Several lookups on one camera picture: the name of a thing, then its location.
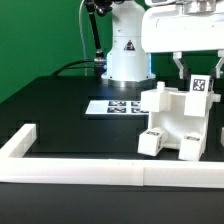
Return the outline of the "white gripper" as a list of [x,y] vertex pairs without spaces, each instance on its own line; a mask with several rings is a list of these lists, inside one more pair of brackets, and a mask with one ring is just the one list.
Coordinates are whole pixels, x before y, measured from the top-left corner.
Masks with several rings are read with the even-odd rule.
[[184,15],[181,5],[150,8],[142,21],[141,43],[145,52],[174,52],[179,78],[187,79],[190,70],[182,52],[219,50],[212,77],[220,79],[224,65],[224,5],[213,13]]

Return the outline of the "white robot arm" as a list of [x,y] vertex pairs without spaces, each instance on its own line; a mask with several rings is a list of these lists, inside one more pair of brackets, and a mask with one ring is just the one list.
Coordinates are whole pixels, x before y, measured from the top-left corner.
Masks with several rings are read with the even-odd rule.
[[102,78],[113,83],[141,83],[151,77],[149,55],[171,53],[184,78],[185,52],[217,51],[215,76],[224,64],[224,0],[135,0],[112,5],[112,49]]

